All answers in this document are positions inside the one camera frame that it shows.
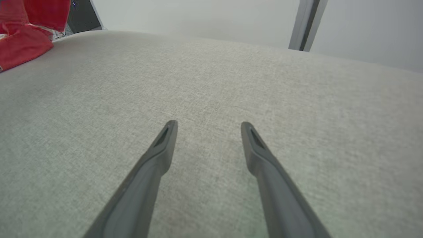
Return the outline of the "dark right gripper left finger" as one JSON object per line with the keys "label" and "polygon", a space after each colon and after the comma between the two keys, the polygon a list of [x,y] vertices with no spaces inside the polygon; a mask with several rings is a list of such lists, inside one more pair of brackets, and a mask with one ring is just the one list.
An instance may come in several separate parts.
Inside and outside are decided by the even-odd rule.
{"label": "dark right gripper left finger", "polygon": [[175,150],[178,122],[168,121],[118,187],[85,238],[146,238],[162,176]]}

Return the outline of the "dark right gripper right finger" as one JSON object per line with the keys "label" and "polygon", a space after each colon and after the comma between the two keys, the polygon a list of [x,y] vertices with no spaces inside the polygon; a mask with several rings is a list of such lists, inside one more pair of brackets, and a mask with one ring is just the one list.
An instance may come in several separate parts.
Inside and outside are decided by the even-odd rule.
{"label": "dark right gripper right finger", "polygon": [[269,237],[331,237],[251,123],[241,123],[241,137],[247,168],[258,182]]}

